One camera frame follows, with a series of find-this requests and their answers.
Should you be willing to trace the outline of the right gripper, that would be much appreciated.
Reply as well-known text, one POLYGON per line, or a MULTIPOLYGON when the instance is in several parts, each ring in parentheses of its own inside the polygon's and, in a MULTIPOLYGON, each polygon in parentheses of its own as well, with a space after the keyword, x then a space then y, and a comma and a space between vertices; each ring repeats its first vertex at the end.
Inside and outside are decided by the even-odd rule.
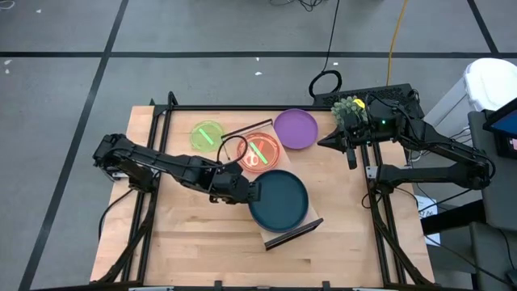
POLYGON ((343 131, 336 128, 317 144, 327 148, 346 148, 348 166, 353 170, 357 167, 357 146, 387 141, 397 135, 402 109, 396 100, 374 97, 372 101, 364 102, 364 108, 346 109, 342 114, 343 131))

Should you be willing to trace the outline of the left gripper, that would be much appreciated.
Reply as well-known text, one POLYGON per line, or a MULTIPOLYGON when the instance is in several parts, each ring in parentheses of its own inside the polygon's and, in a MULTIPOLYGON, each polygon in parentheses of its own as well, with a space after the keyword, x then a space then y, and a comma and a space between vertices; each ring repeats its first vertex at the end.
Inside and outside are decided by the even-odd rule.
POLYGON ((218 203, 223 200, 226 204, 246 204, 260 201, 262 186, 260 182, 250 182, 242 175, 217 173, 214 175, 210 189, 209 201, 218 203))

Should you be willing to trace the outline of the dark teal plate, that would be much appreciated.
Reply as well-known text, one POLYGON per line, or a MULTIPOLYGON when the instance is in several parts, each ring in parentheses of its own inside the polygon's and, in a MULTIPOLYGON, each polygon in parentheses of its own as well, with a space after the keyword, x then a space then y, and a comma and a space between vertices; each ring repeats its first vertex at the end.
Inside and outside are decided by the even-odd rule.
POLYGON ((297 176, 289 171, 272 170, 259 175, 255 182, 260 184, 260 200, 249 203, 249 210, 260 227, 284 233, 303 222, 309 209, 309 196, 297 176))

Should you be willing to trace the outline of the wooden shelf with black legs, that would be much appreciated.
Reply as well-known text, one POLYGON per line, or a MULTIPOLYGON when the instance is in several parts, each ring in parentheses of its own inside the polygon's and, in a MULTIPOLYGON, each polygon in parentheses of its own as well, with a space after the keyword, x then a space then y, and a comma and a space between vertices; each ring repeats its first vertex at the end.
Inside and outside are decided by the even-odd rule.
MULTIPOLYGON (((221 160, 238 160, 243 169, 242 174, 249 181, 255 182, 259 175, 272 170, 289 171, 301 180, 273 128, 273 120, 260 121, 234 130, 223 135, 221 139, 225 143, 221 160)), ((317 215, 309 200, 307 215, 296 229, 273 233, 260 227, 263 244, 269 251, 315 230, 322 222, 323 219, 317 215)))

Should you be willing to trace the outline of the potted green succulent plant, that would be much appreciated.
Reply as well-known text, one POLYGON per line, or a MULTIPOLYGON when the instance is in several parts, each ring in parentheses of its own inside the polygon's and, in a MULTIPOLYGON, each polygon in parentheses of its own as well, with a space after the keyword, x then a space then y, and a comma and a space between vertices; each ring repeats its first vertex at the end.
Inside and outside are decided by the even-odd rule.
POLYGON ((356 95, 347 96, 334 103, 331 108, 335 123, 338 127, 345 127, 346 119, 368 123, 366 104, 356 95))

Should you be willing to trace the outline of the small purple plate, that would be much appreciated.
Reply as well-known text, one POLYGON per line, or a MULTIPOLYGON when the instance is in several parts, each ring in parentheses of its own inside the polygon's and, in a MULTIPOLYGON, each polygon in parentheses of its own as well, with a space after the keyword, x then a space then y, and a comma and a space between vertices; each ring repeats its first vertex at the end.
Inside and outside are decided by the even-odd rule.
POLYGON ((284 147, 302 150, 317 140, 316 120, 306 111, 293 108, 281 112, 273 122, 274 130, 284 147))

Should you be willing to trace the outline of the black computer case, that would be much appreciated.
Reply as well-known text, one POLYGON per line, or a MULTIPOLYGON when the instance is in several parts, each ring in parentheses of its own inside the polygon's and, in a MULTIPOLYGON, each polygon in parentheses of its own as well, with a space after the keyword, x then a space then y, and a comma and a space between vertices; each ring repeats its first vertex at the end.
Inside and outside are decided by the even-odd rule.
POLYGON ((365 100, 367 95, 373 95, 383 100, 398 101, 411 117, 423 118, 425 116, 420 107, 418 92, 409 83, 315 95, 313 97, 313 106, 331 108, 334 103, 346 97, 356 96, 359 99, 365 100))

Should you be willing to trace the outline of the white paper sheet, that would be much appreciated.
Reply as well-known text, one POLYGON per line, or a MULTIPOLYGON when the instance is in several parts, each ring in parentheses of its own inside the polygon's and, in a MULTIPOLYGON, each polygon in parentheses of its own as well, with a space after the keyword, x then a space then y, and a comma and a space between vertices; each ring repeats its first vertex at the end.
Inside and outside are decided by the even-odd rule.
MULTIPOLYGON (((421 219, 436 215, 438 213, 438 206, 435 205, 436 200, 426 196, 416 196, 418 202, 418 214, 421 219)), ((437 247, 440 243, 440 234, 426 234, 425 242, 429 246, 437 247)))

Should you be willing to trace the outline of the white bin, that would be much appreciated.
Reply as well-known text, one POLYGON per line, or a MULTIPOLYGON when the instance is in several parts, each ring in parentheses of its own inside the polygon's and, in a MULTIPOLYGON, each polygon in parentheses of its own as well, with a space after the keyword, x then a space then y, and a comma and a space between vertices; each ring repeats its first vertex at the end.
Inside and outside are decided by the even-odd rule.
POLYGON ((458 82, 425 115, 443 135, 468 126, 468 114, 497 111, 517 98, 517 65, 496 58, 470 63, 458 82))

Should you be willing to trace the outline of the black tablet screen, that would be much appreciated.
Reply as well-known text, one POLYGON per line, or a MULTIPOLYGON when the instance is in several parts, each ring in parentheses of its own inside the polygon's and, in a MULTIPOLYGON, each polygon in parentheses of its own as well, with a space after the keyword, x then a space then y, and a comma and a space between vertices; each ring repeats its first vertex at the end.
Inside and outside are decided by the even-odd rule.
POLYGON ((494 135, 498 155, 517 160, 517 97, 495 112, 484 113, 483 129, 494 135))

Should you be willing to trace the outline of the grey cabinet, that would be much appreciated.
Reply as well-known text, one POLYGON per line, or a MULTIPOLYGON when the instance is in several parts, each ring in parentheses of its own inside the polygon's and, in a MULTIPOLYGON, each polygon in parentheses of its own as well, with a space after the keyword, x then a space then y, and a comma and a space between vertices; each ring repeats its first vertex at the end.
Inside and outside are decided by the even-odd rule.
POLYGON ((499 229, 517 231, 517 160, 498 156, 494 135, 483 129, 485 114, 468 114, 473 146, 494 163, 495 176, 481 191, 486 222, 499 229))

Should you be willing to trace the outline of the black metal table frame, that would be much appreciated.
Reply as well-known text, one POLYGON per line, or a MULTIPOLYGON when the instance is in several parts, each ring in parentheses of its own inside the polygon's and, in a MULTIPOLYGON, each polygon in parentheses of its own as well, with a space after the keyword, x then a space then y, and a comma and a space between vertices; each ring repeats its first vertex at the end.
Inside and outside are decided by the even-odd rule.
MULTIPOLYGON (((166 152, 199 154, 190 131, 214 120, 232 132, 263 120, 274 120, 286 106, 188 106, 171 114, 166 152)), ((144 285, 222 287, 381 287, 377 241, 372 215, 361 205, 367 192, 361 153, 358 168, 349 170, 338 151, 312 145, 287 150, 291 166, 308 188, 313 208, 324 222, 314 231, 266 251, 261 230, 245 205, 212 204, 164 176, 158 194, 144 285)), ((91 280, 99 280, 126 247, 136 196, 122 200, 108 215, 91 280)), ((435 281, 414 199, 405 192, 391 195, 398 240, 413 265, 435 281)))

